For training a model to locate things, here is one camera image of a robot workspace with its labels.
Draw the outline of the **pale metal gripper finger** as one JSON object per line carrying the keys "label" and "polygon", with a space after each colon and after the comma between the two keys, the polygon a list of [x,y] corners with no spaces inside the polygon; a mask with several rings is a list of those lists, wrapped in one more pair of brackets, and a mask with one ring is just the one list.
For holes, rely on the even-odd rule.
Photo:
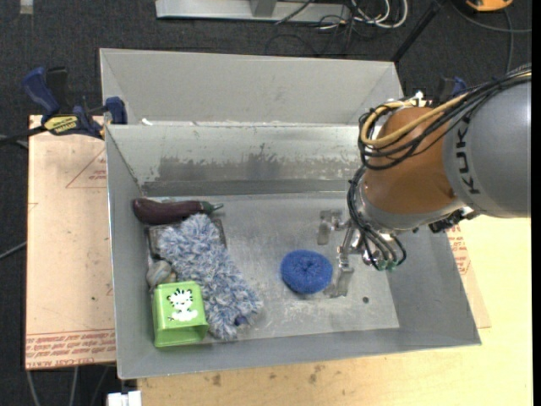
{"label": "pale metal gripper finger", "polygon": [[325,294],[331,298],[346,297],[352,280],[354,268],[350,265],[347,255],[339,254],[333,265],[331,282]]}
{"label": "pale metal gripper finger", "polygon": [[320,225],[318,228],[317,245],[329,243],[332,232],[343,229],[342,210],[330,209],[320,212]]}

